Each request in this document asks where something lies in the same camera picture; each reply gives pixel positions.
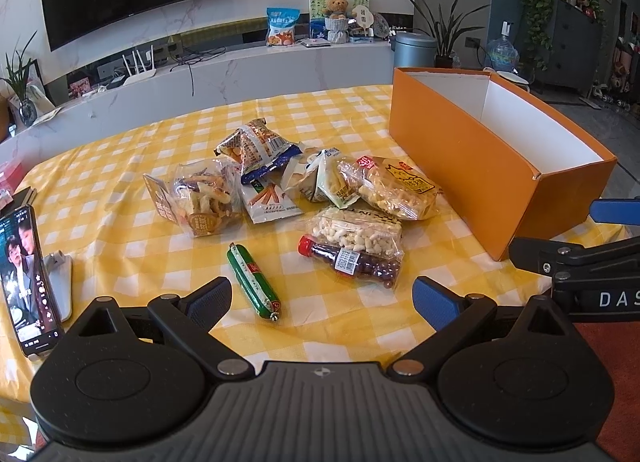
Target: plastic snack bag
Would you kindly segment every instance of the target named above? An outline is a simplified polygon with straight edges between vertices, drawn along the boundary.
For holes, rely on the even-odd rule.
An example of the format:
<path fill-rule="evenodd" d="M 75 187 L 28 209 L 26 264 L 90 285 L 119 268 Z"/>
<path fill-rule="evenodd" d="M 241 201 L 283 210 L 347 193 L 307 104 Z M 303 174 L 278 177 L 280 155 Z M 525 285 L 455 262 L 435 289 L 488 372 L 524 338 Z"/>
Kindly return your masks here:
<path fill-rule="evenodd" d="M 385 259 L 402 260 L 399 220 L 372 209 L 328 207 L 307 222 L 306 231 L 319 243 Z"/>
<path fill-rule="evenodd" d="M 295 8 L 268 8 L 269 34 L 267 46 L 289 46 L 296 42 L 296 22 L 300 17 L 300 10 Z"/>
<path fill-rule="evenodd" d="M 253 223 L 271 222 L 302 214 L 286 193 L 269 179 L 242 186 L 242 199 Z"/>
<path fill-rule="evenodd" d="M 350 186 L 376 209 L 401 220 L 425 220 L 436 212 L 440 188 L 400 160 L 363 156 L 337 165 Z"/>
<path fill-rule="evenodd" d="M 326 202 L 329 198 L 318 188 L 316 158 L 320 155 L 321 149 L 302 143 L 298 147 L 302 153 L 289 160 L 282 174 L 280 187 L 292 198 L 301 193 L 310 202 Z"/>
<path fill-rule="evenodd" d="M 241 182 L 247 185 L 284 166 L 292 156 L 300 154 L 300 148 L 267 128 L 265 119 L 253 119 L 225 138 L 216 154 L 235 160 L 240 166 Z"/>
<path fill-rule="evenodd" d="M 178 165 L 172 205 L 185 233 L 216 235 L 242 219 L 238 176 L 236 165 L 227 157 Z"/>
<path fill-rule="evenodd" d="M 323 149 L 311 165 L 312 168 L 316 163 L 318 166 L 319 190 L 339 209 L 346 209 L 359 198 L 357 187 L 347 183 L 338 170 L 338 164 L 348 159 L 350 158 L 334 147 Z"/>

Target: table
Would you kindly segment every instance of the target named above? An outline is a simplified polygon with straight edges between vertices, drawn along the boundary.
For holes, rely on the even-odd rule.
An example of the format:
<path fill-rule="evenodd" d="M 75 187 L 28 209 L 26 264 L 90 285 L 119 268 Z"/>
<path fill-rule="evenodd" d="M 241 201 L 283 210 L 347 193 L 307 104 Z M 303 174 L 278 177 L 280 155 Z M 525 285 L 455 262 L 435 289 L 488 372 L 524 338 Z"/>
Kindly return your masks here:
<path fill-rule="evenodd" d="M 403 226 L 406 255 L 398 288 L 389 291 L 338 277 L 325 264 L 300 256 L 297 244 L 310 213 L 259 225 L 245 216 L 240 229 L 193 239 L 156 213 L 145 190 L 143 173 L 171 174 L 178 163 L 210 158 L 226 135 L 255 117 L 291 140 L 336 146 L 353 156 L 406 159 L 387 132 L 391 92 L 390 86 L 363 86 L 206 109 L 35 167 L 23 185 L 38 189 L 34 210 L 43 253 L 62 249 L 74 259 L 68 323 L 99 295 L 112 295 L 121 306 L 145 305 L 165 292 L 185 295 L 222 275 L 232 280 L 233 303 L 211 333 L 257 370 L 267 359 L 386 365 L 433 333 L 413 309 L 411 287 L 418 275 L 461 295 L 487 294 L 500 304 L 521 304 L 546 289 L 548 278 L 492 261 L 444 198 L 436 217 Z M 622 226 L 588 220 L 562 239 L 593 246 L 622 237 Z M 225 257 L 231 241 L 247 247 L 282 299 L 278 323 L 258 318 L 236 283 Z M 0 307 L 0 397 L 25 402 L 36 366 L 23 357 L 6 308 Z"/>

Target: floor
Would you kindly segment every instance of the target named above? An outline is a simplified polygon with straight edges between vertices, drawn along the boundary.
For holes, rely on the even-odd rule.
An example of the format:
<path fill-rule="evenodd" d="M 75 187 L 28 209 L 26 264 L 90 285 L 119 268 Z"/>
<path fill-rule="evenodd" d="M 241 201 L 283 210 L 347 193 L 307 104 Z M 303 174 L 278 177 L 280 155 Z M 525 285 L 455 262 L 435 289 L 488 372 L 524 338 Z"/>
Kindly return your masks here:
<path fill-rule="evenodd" d="M 640 119 L 610 104 L 600 103 L 602 109 L 593 109 L 568 90 L 546 88 L 542 93 L 532 93 L 591 133 L 618 157 L 603 198 L 640 196 Z M 640 227 L 630 227 L 629 231 L 640 235 Z"/>

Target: smartphone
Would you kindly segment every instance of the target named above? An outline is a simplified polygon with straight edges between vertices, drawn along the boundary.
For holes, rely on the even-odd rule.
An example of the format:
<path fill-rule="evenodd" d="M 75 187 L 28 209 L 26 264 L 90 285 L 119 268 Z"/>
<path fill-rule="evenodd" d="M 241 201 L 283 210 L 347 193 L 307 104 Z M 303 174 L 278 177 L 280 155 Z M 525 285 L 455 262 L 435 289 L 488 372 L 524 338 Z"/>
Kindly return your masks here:
<path fill-rule="evenodd" d="M 64 331 L 31 206 L 0 220 L 0 279 L 22 353 L 28 357 L 52 349 Z"/>

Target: barcode label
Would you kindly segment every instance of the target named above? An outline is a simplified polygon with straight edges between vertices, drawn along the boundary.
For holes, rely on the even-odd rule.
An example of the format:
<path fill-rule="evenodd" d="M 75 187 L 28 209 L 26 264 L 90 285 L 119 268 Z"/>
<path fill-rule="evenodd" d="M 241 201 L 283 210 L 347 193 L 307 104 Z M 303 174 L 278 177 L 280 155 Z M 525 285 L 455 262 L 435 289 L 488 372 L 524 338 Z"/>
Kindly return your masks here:
<path fill-rule="evenodd" d="M 359 252 L 353 252 L 349 249 L 340 249 L 338 258 L 335 260 L 335 270 L 353 276 L 356 271 L 356 263 L 360 257 Z"/>

